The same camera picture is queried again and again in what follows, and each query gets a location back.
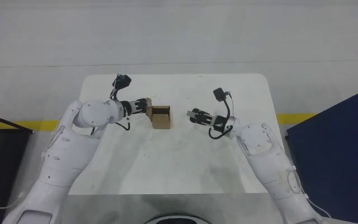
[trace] black cable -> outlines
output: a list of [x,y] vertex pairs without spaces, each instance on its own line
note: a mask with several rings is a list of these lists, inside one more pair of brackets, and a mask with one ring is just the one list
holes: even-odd
[[217,139],[221,138],[222,136],[226,135],[227,133],[231,132],[232,129],[233,129],[233,126],[230,125],[230,128],[229,128],[226,132],[222,133],[221,135],[219,135],[219,136],[217,136],[217,137],[213,137],[213,136],[211,135],[211,128],[209,128],[209,137],[212,138],[212,139],[214,139],[214,140],[217,140]]
[[116,124],[118,124],[119,126],[121,126],[122,128],[124,128],[124,130],[130,130],[130,123],[129,123],[129,119],[127,118],[128,121],[128,127],[126,128],[125,126],[121,125],[120,123],[116,122]]
[[231,98],[231,103],[232,103],[232,105],[233,105],[233,116],[235,116],[235,115],[234,115],[234,100],[233,100],[231,94],[229,94],[229,96],[230,96],[230,98]]
[[[224,103],[225,103],[226,109],[228,110],[228,114],[227,114],[227,116],[226,116],[226,121],[225,121],[225,123],[223,123],[223,125],[224,125],[224,124],[226,125],[226,123],[228,122],[228,120],[229,120],[229,118],[230,118],[230,108],[229,108],[229,105],[228,105],[228,103],[226,102],[226,100],[224,100]],[[212,138],[212,139],[214,139],[214,140],[219,139],[219,138],[221,138],[222,136],[226,135],[227,133],[231,132],[232,129],[233,129],[233,126],[230,125],[230,128],[229,128],[226,132],[222,133],[221,135],[219,135],[219,136],[217,136],[217,137],[213,137],[213,136],[211,135],[211,130],[212,130],[212,128],[209,128],[209,137]]]

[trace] dark blue panel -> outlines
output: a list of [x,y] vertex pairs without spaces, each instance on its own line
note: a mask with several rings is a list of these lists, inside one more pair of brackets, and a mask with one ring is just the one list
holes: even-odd
[[332,218],[349,222],[358,222],[357,128],[358,94],[287,130],[311,201]]

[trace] gray floor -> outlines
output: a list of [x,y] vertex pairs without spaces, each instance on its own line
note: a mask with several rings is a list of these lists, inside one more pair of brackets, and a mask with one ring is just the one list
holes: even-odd
[[[348,0],[0,0],[0,116],[59,119],[87,76],[118,72],[260,73],[277,113],[318,113],[357,93],[357,12]],[[14,195],[48,137],[32,137]]]

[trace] black panel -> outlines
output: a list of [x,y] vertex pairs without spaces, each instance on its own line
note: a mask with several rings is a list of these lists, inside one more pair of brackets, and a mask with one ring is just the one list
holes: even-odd
[[197,224],[194,220],[188,220],[187,218],[171,218],[168,220],[161,220],[157,224]]
[[[18,129],[0,130],[0,207],[8,203],[30,132]],[[0,222],[5,210],[0,210]]]
[[349,222],[358,222],[357,112],[355,95],[287,130],[290,152],[311,201],[332,218]]

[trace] white table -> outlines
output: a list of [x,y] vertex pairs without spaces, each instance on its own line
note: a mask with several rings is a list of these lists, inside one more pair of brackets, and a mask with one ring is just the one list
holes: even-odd
[[[145,115],[131,119],[131,130],[109,125],[96,154],[73,184],[70,195],[215,194],[267,192],[253,174],[235,139],[212,140],[208,127],[192,124],[188,110],[226,115],[213,90],[222,87],[234,100],[242,124],[267,123],[281,145],[269,85],[260,74],[129,75],[120,100],[150,97],[170,105],[171,130],[155,130]],[[80,100],[106,100],[115,74],[89,76]]]

